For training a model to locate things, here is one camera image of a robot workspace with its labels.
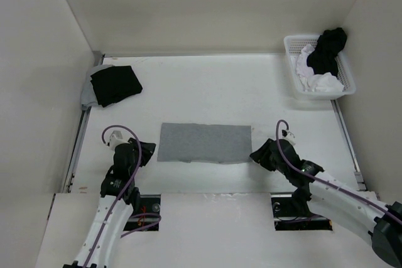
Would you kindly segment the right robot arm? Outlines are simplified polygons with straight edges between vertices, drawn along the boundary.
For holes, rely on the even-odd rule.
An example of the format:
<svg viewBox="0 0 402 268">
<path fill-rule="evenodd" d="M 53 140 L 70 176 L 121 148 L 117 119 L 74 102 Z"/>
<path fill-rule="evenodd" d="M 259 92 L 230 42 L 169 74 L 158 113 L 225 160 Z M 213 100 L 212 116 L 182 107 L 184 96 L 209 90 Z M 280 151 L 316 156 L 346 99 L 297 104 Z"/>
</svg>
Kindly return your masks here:
<svg viewBox="0 0 402 268">
<path fill-rule="evenodd" d="M 280 172 L 295 188 L 291 207 L 299 215 L 325 217 L 356 234 L 391 267 L 401 267 L 401 203 L 372 199 L 337 181 L 321 166 L 301 159 L 286 140 L 268 139 L 249 156 Z"/>
</svg>

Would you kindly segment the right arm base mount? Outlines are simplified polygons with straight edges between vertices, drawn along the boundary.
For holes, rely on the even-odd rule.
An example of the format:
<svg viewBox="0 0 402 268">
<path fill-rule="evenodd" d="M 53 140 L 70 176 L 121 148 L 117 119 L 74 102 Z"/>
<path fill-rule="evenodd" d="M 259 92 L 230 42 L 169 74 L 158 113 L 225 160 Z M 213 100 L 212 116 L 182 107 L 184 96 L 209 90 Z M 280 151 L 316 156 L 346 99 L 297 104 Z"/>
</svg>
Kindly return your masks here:
<svg viewBox="0 0 402 268">
<path fill-rule="evenodd" d="M 277 231 L 332 231 L 332 222 L 296 205 L 290 194 L 271 196 L 274 229 Z"/>
</svg>

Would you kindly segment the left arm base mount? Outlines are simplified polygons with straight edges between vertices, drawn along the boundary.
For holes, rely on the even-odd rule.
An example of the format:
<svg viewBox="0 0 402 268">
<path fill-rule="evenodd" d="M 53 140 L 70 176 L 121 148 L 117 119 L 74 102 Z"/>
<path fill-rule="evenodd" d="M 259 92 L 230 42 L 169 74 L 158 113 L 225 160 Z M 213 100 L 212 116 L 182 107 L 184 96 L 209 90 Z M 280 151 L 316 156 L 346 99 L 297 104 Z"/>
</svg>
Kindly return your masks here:
<svg viewBox="0 0 402 268">
<path fill-rule="evenodd" d="M 141 195 L 138 205 L 129 217 L 124 231 L 132 231 L 158 221 L 161 210 L 161 195 Z"/>
</svg>

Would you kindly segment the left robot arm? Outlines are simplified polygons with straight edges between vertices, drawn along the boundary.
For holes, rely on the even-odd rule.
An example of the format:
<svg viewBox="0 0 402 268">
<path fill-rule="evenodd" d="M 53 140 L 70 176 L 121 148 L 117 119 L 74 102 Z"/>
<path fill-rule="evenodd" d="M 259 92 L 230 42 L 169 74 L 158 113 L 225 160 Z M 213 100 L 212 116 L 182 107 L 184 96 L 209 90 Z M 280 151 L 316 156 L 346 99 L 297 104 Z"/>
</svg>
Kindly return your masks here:
<svg viewBox="0 0 402 268">
<path fill-rule="evenodd" d="M 134 175 L 147 165 L 156 144 L 113 138 L 108 146 L 114 151 L 113 164 L 101 183 L 95 217 L 77 256 L 64 267 L 110 267 L 124 227 L 140 212 L 141 194 Z"/>
</svg>

